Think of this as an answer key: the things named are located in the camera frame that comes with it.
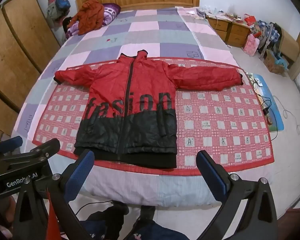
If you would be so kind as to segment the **red bag on nightstand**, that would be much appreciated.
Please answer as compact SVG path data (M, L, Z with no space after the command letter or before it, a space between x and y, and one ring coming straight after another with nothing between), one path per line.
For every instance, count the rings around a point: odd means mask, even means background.
M246 24L248 26L252 26L255 24L256 22L256 18L255 16L251 16L251 15L248 15L248 14L244 14L244 21L246 22Z

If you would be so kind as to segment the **purple patterned pillow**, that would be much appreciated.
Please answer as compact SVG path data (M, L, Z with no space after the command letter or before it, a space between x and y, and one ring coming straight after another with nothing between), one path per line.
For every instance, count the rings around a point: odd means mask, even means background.
M115 18L121 11L121 7L115 3L104 3L103 5L104 5L104 19L103 19L102 27L105 27L109 25L111 22L113 22L113 20L115 20ZM71 19L72 17L67 17L63 20L63 29L65 32L66 39L78 35L78 24L79 24L78 21L72 27L70 28L67 27Z

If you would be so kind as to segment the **black shoe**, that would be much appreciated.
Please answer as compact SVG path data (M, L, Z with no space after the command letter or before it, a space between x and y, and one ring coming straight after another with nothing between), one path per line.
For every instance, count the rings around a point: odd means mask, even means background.
M80 224L92 239L117 240L128 213L126 204L114 201L112 206L91 214L86 220L80 221Z
M125 239L132 240L188 240L183 233L174 231L157 224L153 218L154 206L143 205L140 215Z

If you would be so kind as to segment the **plaid clothes pile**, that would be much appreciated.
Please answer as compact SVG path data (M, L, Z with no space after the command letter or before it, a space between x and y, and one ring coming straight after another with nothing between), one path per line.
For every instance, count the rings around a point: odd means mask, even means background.
M281 27L277 23L267 23L262 20L258 20L257 23L261 31L261 36L258 38L260 41L257 49L258 52L262 52L267 40L269 40L267 48L273 50L273 47L280 42L282 36Z

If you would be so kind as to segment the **hanging bags pile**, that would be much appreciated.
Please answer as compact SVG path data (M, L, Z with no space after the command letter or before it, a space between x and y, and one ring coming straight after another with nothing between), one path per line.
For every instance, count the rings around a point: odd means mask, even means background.
M46 9L46 19L51 28L62 26L63 20L70 12L71 4L69 0L48 0Z

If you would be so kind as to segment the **orange-brown jacket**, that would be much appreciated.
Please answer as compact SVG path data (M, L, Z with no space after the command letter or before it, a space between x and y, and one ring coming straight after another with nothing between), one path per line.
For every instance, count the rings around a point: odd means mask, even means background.
M97 0L88 0L82 4L78 13L71 19L67 27L72 27L78 21L78 35L83 35L100 29L103 19L104 5Z

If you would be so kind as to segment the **wooden nightstand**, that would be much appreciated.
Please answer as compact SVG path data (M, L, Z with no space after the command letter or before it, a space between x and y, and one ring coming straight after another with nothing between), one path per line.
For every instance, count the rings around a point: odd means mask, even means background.
M207 20L225 44L229 46L242 48L251 32L247 25L227 20L224 17L208 15Z

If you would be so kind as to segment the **left black shoe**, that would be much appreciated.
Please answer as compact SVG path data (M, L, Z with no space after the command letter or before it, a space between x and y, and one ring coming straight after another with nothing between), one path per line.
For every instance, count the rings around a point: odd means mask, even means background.
M112 206L91 214L86 220L80 221L80 224L92 239L117 240L128 213L126 204L114 201Z

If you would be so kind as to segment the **right black shoe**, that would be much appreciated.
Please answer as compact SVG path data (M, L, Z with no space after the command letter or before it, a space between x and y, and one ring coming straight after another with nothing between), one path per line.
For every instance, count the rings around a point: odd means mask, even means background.
M125 239L132 240L188 240L183 233L174 231L157 224L153 218L154 206L143 205L140 215Z

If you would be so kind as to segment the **red and black jacket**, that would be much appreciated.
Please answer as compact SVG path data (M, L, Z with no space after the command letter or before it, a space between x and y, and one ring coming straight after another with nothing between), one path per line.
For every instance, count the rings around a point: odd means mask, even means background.
M151 60L147 51L111 64L59 70L54 80L89 90L74 154L155 169L177 166L175 94L221 91L243 83L235 68L182 67Z

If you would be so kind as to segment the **wooden wardrobe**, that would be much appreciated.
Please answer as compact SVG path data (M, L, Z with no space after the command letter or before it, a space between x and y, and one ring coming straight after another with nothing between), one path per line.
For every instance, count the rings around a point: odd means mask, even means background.
M37 0L0 5L0 137L11 135L31 88L59 49Z

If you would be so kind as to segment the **pastel checkered bed quilt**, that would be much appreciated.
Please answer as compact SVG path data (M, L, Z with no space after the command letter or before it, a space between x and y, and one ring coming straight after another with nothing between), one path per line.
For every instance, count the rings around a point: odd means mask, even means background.
M13 129L13 134L23 139L21 152L36 146L32 137L45 104L55 87L64 84L54 80L57 71L85 65L96 69L114 63L121 54L135 56L141 50L147 51L151 60L187 68L235 68L242 81L246 76L221 38L207 22L194 16L192 9L123 12L106 27L69 38L49 62L31 89ZM58 153L50 160L51 168L62 172L72 159ZM85 189L129 204L169 207L209 205L215 201L200 173L197 176L154 175L95 165Z

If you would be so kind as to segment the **pink plush bag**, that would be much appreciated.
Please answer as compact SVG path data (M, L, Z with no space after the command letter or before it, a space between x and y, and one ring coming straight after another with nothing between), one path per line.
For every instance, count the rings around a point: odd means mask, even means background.
M243 47L243 51L249 56L254 56L257 48L259 46L259 39L256 38L253 34L249 34L247 37L247 41Z

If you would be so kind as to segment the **blue floor mat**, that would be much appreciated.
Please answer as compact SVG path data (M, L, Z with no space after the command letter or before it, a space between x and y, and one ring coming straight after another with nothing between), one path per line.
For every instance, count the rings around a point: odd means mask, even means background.
M261 75L247 73L249 81L257 93L261 103L263 114L266 118L270 132L280 132L284 130L282 116L275 102L275 99Z

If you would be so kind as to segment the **cardboard box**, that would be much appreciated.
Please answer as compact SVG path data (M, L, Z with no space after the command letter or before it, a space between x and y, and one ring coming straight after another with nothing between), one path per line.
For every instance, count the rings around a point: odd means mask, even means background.
M264 64L274 74L287 73L292 80L300 74L300 33L294 39L281 28L279 40L272 49L266 50Z

